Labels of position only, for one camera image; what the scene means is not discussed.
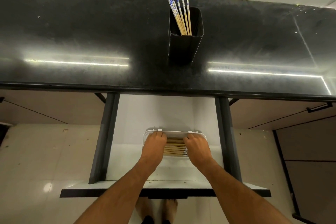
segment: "bare foot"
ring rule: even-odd
[[[154,219],[152,201],[148,197],[139,197],[135,204],[135,209],[141,221],[148,215]]]
[[[162,208],[162,221],[169,220],[169,222],[172,224],[175,219],[178,205],[179,203],[176,199],[165,199],[163,201]]]

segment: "white plastic tray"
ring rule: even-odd
[[[178,138],[186,137],[189,133],[199,134],[199,135],[203,136],[205,138],[205,140],[207,140],[206,136],[203,133],[199,133],[198,131],[192,132],[192,131],[189,130],[188,132],[182,132],[182,131],[165,131],[165,130],[162,130],[162,129],[159,129],[159,130],[154,130],[153,129],[153,130],[147,130],[143,134],[142,147],[144,147],[145,141],[146,141],[147,137],[149,136],[149,134],[153,133],[154,131],[162,131],[163,133],[165,133],[167,135],[167,137],[178,137]],[[185,159],[185,158],[187,158],[187,159],[189,159],[187,155],[185,157],[163,156],[163,158],[166,158],[166,159],[169,159],[169,158]]]

